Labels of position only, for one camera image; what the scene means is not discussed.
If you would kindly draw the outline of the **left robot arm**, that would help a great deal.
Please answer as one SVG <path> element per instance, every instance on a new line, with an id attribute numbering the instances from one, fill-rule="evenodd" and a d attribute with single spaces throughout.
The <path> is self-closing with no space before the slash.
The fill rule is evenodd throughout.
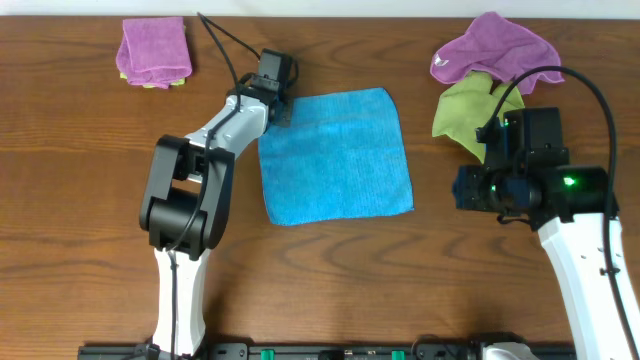
<path id="1" fill-rule="evenodd" d="M 288 121 L 292 83 L 248 73 L 201 128 L 157 141 L 139 215 L 160 279 L 149 358 L 189 359 L 200 351 L 206 268 L 229 218 L 235 162 L 269 126 Z"/>

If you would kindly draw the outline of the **blue microfibre cloth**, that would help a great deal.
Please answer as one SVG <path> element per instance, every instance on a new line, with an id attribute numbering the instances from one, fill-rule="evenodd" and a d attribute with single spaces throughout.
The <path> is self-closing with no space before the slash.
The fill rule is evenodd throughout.
<path id="1" fill-rule="evenodd" d="M 414 208 L 395 103 L 383 88 L 298 98 L 258 142 L 270 221 L 295 226 Z"/>

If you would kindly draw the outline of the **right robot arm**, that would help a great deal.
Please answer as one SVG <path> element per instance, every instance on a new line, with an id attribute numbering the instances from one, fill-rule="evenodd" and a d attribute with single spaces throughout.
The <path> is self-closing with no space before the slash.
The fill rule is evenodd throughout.
<path id="1" fill-rule="evenodd" d="M 622 226 L 605 209 L 608 175 L 598 166 L 523 174 L 469 165 L 452 192 L 457 208 L 521 221 L 537 233 L 559 283 L 580 359 L 636 359 L 639 306 L 622 249 Z"/>

